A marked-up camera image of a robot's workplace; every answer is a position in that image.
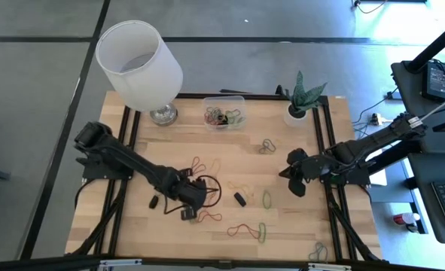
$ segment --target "gray floor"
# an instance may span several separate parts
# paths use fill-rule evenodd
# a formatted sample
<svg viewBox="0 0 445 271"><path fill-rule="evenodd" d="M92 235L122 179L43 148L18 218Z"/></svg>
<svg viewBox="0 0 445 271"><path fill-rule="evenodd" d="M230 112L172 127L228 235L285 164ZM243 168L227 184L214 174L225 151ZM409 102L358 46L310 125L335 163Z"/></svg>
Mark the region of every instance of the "gray floor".
<svg viewBox="0 0 445 271"><path fill-rule="evenodd" d="M173 37L372 38L404 44L168 44L184 71L182 91L273 93L277 84L292 88L301 70L307 85L327 81L326 95L346 96L356 120L395 88L389 65L412 59L445 28L445 1L390 2L372 14L350 5L350 0L112 0L103 29L145 20ZM101 7L102 0L0 0L0 36L91 36ZM0 260L12 260L20 251L87 48L87 43L0 43L0 169L12 174L10 181L0 181ZM445 62L445 50L438 59ZM88 120L98 118L105 91L111 89L94 60L34 257L64 252L82 172L73 138ZM365 117L377 111L390 119L403 110L401 102L385 102ZM386 223L408 207L373 206L384 258L445 269L445 245L433 235L402 232Z"/></svg>

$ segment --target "black wire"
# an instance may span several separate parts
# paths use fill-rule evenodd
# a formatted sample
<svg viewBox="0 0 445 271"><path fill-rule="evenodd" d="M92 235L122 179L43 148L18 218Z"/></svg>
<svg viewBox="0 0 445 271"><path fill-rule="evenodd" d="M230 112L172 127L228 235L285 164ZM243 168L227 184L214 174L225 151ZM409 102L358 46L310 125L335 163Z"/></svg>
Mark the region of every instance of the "black wire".
<svg viewBox="0 0 445 271"><path fill-rule="evenodd" d="M362 139L364 135L367 135L367 133L366 133L367 125L368 124L364 125L364 128L361 128L361 130L357 129L358 131L361 132L361 134L358 136L358 139Z"/></svg>
<svg viewBox="0 0 445 271"><path fill-rule="evenodd" d="M395 88L395 90L393 90L393 91L391 91L391 93L390 94L393 94L393 93L395 93L396 92L396 90L398 90L398 88L396 87ZM373 106L371 106L370 108L366 108L366 109L364 109L360 114L359 114L359 118L358 118L358 120L357 121L353 121L352 123L354 124L354 123L358 123L360 120L361 120L361 117L363 116L363 113L364 112L366 112L366 111L368 111L368 110L370 110L370 109L372 109L372 108L374 108L375 106L377 106L378 104L380 104L380 103L382 103L382 102L384 102L384 101L386 101L387 100L387 98L388 97L390 97L390 94L388 94L384 99L382 99L381 101L379 101L378 103L376 103L375 105L373 105Z"/></svg>
<svg viewBox="0 0 445 271"><path fill-rule="evenodd" d="M218 191L219 191L219 197L217 198L217 200L216 200L213 204L211 204L211 205L208 205L208 206L202 206L202 207L204 207L204 208L209 208L209 207L213 207L213 206L215 206L217 203L219 203L219 201L220 201L221 198L222 198L222 186L221 186L221 183L220 183L219 181L217 181L216 178L214 178L214 177L212 177L212 176L210 176L210 175L201 175L201 176L199 176L199 178L210 178L210 179L214 180L215 183L219 186L219 189L218 189Z"/></svg>
<svg viewBox="0 0 445 271"><path fill-rule="evenodd" d="M78 204L78 197L80 196L80 192L88 185L90 184L93 180L95 179L87 179L87 181L80 187L78 188L77 194L75 195L75 209L77 208L77 204Z"/></svg>
<svg viewBox="0 0 445 271"><path fill-rule="evenodd" d="M359 187L366 192L367 196L370 197L370 202L373 202L373 200L371 199L371 194L370 192L366 189L366 187L364 187L364 185L360 184Z"/></svg>
<svg viewBox="0 0 445 271"><path fill-rule="evenodd" d="M167 195L163 195L163 197L165 198L165 206L163 207L163 214L164 215L168 215L168 214L170 214L173 211L179 210L179 209L184 208L184 207L187 206L186 204L182 204L181 206L177 206L177 207L171 209L170 211L167 211Z"/></svg>

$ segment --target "wooden table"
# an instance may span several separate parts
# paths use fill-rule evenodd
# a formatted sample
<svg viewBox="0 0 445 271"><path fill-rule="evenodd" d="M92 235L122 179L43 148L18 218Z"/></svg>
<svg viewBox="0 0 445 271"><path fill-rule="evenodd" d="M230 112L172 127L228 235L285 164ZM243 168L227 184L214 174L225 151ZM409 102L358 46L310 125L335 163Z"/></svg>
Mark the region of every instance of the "wooden table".
<svg viewBox="0 0 445 271"><path fill-rule="evenodd" d="M329 97L336 141L354 138L347 101L343 97ZM206 164L204 174L214 175L221 182L222 198L210 208L211 213L223 215L222 221L205 218L201 223L180 219L179 212L163 214L163 197L156 209L148 203L154 195L145 177L136 173L129 182L126 194L117 256L191 259L234 260L309 260L315 243L328 248L328 260L334 259L328 208L324 188L318 181L306 187L306 196L299 198L288 189L288 180L278 173L287 167L286 158L295 148L303 148L308 155L319 152L311 111L301 128L289 127L283 120L286 101L246 100L248 121L245 129L208 131L203 123L202 99L176 99L177 121L168 127L158 127L148 114L142 114L135 150L155 164L176 169L190 167L195 156ZM116 92L105 97L100 121L118 134L124 104ZM325 146L328 137L325 119L320 109ZM127 133L130 133L133 113ZM259 154L264 139L271 139L277 147L273 154ZM242 208L228 182L249 187L248 205ZM67 242L66 251L74 251L99 222L107 181L94 181L80 195L78 207ZM262 205L263 191L270 192L272 208ZM370 200L354 185L346 187L346 197L352 226L361 239L381 256ZM169 201L169 209L180 205ZM234 237L227 228L247 224L257 229L260 222L267 225L266 242L260 244L246 229ZM109 224L103 251L108 249ZM344 230L339 225L343 256L349 258Z"/></svg>

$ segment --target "desk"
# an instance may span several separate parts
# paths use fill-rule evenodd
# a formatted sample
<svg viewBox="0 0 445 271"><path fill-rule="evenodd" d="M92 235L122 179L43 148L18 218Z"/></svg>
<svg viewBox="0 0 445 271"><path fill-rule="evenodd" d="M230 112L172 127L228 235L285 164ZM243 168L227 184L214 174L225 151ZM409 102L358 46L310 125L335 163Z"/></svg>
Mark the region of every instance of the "desk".
<svg viewBox="0 0 445 271"><path fill-rule="evenodd" d="M391 65L394 79L400 90L404 107L415 116L421 116L438 106L437 103L421 96L422 74L413 75L404 67L404 64ZM430 153L445 153L445 132L433 132L431 128L445 122L445 112L433 114L425 120L428 125L426 136L420 140L421 149Z"/></svg>
<svg viewBox="0 0 445 271"><path fill-rule="evenodd" d="M430 185L433 181L445 181L445 154L409 154L408 160L428 211L434 235L439 242L445 243L445 218Z"/></svg>
<svg viewBox="0 0 445 271"><path fill-rule="evenodd" d="M344 98L329 99L332 123L337 142L354 138L349 109ZM301 128L287 126L283 120L287 101L246 100L248 122L243 130L208 131L203 124L202 99L175 99L177 121L168 127L155 126L148 114L142 114L135 151L155 164L176 169L190 167L195 156L207 165L204 173L215 175L222 185L222 199L211 213L221 213L220 222L206 218L202 223L181 221L180 213L163 214L163 198L156 209L148 208L154 189L140 174L129 182L123 217L117 241L116 255L121 257L156 257L177 259L234 260L309 260L316 242L328 248L328 260L334 259L328 209L324 188L317 181L307 185L306 196L299 198L288 189L288 180L278 177L287 167L287 154L303 148L308 155L319 152L313 115L308 111ZM118 134L124 104L116 92L107 92L100 121ZM325 135L325 119L320 109ZM264 139L277 146L274 154L259 154ZM220 169L212 167L219 159ZM253 199L240 207L227 182L246 184ZM82 191L67 241L66 251L74 251L90 234L100 219L107 181L95 181ZM264 209L264 190L270 192L272 208ZM351 222L363 242L378 257L381 256L370 201L357 186L346 187ZM169 202L169 209L179 202ZM267 240L258 243L243 228L230 237L227 228L245 223L258 228L267 225ZM108 247L106 230L103 250ZM339 226L343 255L348 257L344 230Z"/></svg>

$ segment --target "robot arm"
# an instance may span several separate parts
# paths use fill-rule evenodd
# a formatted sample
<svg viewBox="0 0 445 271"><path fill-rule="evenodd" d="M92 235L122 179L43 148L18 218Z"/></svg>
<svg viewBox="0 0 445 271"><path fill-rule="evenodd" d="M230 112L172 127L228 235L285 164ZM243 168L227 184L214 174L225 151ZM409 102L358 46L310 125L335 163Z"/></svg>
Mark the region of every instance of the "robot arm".
<svg viewBox="0 0 445 271"><path fill-rule="evenodd" d="M397 140L414 140L425 135L426 126L418 117L404 113L397 116L384 129L363 139L348 140L326 149L322 154L308 157L303 149L289 153L287 169L279 176L289 179L289 189L297 196L305 194L303 180L309 183L315 178L331 179L335 176L345 177L344 183L361 184L358 180L347 178L349 174L367 170L371 166L366 157Z"/></svg>
<svg viewBox="0 0 445 271"><path fill-rule="evenodd" d="M187 206L183 211L183 220L193 218L206 200L207 189L204 181L190 181L177 169L154 165L123 146L111 134L110 127L104 124L92 122L85 125L75 138L75 148L92 157L91 160L95 160L95 163L102 163L112 171L133 169L144 175L155 190L170 199L180 200Z"/></svg>

